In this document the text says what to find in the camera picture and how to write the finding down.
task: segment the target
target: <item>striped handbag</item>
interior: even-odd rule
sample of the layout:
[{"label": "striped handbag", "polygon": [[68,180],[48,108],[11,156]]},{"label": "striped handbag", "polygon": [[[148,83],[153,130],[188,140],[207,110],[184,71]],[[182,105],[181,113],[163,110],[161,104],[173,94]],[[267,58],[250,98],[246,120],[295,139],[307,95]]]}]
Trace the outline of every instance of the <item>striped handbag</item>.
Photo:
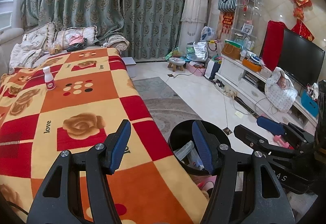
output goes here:
[{"label": "striped handbag", "polygon": [[218,0],[217,9],[222,12],[234,13],[236,7],[237,0]]}]

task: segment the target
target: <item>bottle cap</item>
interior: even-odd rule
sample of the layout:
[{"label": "bottle cap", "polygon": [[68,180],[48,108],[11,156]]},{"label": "bottle cap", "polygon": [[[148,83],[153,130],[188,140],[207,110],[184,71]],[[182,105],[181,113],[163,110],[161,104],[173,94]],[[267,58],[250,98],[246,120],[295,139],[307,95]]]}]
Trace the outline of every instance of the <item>bottle cap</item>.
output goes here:
[{"label": "bottle cap", "polygon": [[43,68],[44,73],[50,73],[50,71],[51,71],[50,66],[46,66]]}]

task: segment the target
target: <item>folded clothes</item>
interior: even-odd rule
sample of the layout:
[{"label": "folded clothes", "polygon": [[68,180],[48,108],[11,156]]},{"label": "folded clothes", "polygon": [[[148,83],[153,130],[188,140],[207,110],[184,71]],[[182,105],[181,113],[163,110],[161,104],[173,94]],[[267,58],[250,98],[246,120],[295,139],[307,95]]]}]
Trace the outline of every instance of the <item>folded clothes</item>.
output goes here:
[{"label": "folded clothes", "polygon": [[76,33],[72,35],[69,39],[69,46],[72,46],[74,44],[83,43],[84,42],[84,36],[82,34]]},{"label": "folded clothes", "polygon": [[87,47],[87,38],[84,38],[83,43],[76,43],[68,47],[67,52],[85,49]]}]

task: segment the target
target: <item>gray rug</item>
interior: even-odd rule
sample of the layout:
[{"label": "gray rug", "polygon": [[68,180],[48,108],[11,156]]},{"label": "gray rug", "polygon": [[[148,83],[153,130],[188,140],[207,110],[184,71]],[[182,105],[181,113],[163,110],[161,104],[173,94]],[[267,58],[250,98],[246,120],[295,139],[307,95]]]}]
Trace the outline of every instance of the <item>gray rug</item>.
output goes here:
[{"label": "gray rug", "polygon": [[188,119],[201,119],[160,77],[133,81],[165,140]]}]

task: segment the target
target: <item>marble wall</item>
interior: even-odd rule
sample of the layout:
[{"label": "marble wall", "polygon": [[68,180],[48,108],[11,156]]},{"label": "marble wall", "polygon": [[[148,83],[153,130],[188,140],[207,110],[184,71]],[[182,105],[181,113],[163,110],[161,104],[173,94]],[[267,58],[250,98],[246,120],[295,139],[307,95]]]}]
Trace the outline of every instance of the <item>marble wall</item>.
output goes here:
[{"label": "marble wall", "polygon": [[[304,8],[304,24],[315,37],[314,43],[326,51],[326,3],[324,0],[311,0],[312,6]],[[260,53],[269,20],[282,21],[289,29],[296,24],[293,16],[295,4],[292,0],[263,0],[262,17],[254,52]],[[326,58],[319,79],[326,79]]]}]

